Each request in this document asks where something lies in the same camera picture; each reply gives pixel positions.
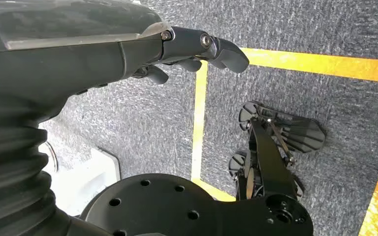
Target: robotic arm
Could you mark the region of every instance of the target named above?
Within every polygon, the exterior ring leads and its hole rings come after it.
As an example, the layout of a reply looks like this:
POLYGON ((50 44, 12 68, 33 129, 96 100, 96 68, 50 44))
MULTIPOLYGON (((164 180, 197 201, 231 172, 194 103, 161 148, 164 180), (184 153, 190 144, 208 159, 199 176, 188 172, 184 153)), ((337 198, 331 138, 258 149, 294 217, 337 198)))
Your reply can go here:
POLYGON ((249 64, 233 43, 201 30, 170 27, 152 10, 129 1, 0 0, 0 236, 247 236, 260 231, 257 226, 263 235, 312 235, 312 222, 291 186, 289 194, 273 193, 268 201, 227 204, 213 201, 190 181, 144 175, 107 188, 82 220, 56 207, 51 178, 41 171, 48 157, 38 146, 47 133, 38 124, 56 116, 71 95, 131 76, 162 84, 168 76, 156 64, 196 71, 200 60, 237 73, 249 64), (173 200, 165 203, 165 197, 173 200), (269 223, 266 204, 273 209, 282 200, 306 221, 284 230, 269 223), (119 204, 129 207, 121 216, 110 211, 119 204), (112 228, 119 225, 129 228, 112 228))

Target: circular base plate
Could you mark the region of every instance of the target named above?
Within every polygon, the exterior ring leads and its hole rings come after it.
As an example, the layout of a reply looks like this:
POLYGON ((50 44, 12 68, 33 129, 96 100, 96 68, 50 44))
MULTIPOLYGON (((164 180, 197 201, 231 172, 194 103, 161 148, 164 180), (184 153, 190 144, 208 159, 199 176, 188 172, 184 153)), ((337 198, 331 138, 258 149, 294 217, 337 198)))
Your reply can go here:
POLYGON ((189 180, 164 174, 123 179, 97 195, 80 216, 108 232, 167 236, 216 234, 214 199, 189 180))

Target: mounting hole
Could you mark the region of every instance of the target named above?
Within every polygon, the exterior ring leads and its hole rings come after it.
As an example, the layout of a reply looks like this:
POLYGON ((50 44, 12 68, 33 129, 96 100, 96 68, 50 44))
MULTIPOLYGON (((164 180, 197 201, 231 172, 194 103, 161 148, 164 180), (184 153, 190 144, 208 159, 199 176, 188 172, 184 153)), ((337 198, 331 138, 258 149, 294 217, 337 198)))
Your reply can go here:
POLYGON ((286 224, 289 224, 291 222, 291 218, 289 217, 289 215, 284 214, 283 212, 278 213, 276 215, 276 218, 286 224))
POLYGON ((141 185, 143 185, 143 186, 149 186, 150 185, 150 181, 149 180, 143 180, 143 181, 141 181, 141 185))
POLYGON ((183 192, 184 189, 185 189, 185 187, 183 187, 181 185, 178 185, 178 186, 175 187, 176 192, 183 192))
POLYGON ((115 230, 113 233, 112 233, 113 236, 126 236, 126 232, 123 231, 123 230, 115 230))
POLYGON ((109 205, 113 206, 113 207, 116 207, 118 206, 119 204, 121 204, 121 199, 119 198, 114 198, 114 199, 111 199, 109 201, 109 205))
POLYGON ((191 220, 197 220, 199 218, 199 213, 196 210, 191 210, 188 212, 188 218, 191 220))

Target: screw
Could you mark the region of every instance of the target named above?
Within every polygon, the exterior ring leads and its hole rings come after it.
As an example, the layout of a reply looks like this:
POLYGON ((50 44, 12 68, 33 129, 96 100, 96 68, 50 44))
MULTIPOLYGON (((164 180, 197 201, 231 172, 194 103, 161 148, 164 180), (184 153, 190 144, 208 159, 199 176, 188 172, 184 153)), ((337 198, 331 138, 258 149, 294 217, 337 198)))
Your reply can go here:
POLYGON ((290 166, 294 166, 294 165, 295 165, 295 162, 296 162, 295 158, 291 157, 291 158, 289 159, 290 166))
POLYGON ((201 35, 201 45, 204 48, 209 48, 211 46, 211 37, 207 33, 201 35))
POLYGON ((169 31, 164 31, 161 33, 162 40, 169 40, 172 38, 172 34, 169 31))

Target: white object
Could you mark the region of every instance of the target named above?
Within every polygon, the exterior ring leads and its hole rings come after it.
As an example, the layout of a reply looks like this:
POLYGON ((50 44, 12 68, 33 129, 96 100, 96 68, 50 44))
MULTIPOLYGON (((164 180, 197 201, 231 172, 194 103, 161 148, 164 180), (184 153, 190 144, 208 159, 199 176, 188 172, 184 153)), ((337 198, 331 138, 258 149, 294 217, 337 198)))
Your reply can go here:
POLYGON ((56 205, 69 215, 80 215, 94 196, 121 180, 116 157, 94 148, 91 156, 72 170, 51 173, 56 205))

